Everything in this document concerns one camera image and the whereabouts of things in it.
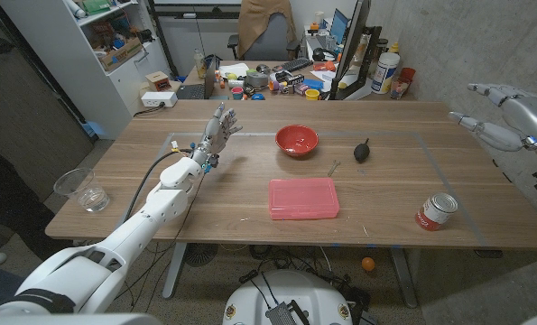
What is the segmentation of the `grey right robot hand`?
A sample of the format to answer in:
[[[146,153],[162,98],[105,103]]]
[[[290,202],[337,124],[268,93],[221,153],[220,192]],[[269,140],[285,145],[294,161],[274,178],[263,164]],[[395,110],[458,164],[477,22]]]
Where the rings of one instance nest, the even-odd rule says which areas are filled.
[[[449,112],[451,120],[497,150],[518,152],[525,148],[537,154],[536,95],[507,85],[469,84],[468,89],[489,98],[500,108],[508,127],[482,122],[459,112]]]

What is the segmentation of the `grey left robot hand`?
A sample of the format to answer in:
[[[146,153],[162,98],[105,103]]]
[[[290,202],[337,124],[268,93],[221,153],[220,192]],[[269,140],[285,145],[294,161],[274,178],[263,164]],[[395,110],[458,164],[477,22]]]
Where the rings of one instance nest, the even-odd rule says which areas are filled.
[[[236,125],[236,121],[235,110],[233,108],[226,110],[225,103],[222,102],[206,124],[204,133],[190,158],[199,164],[209,161],[214,164],[229,137],[242,129],[241,125]]]

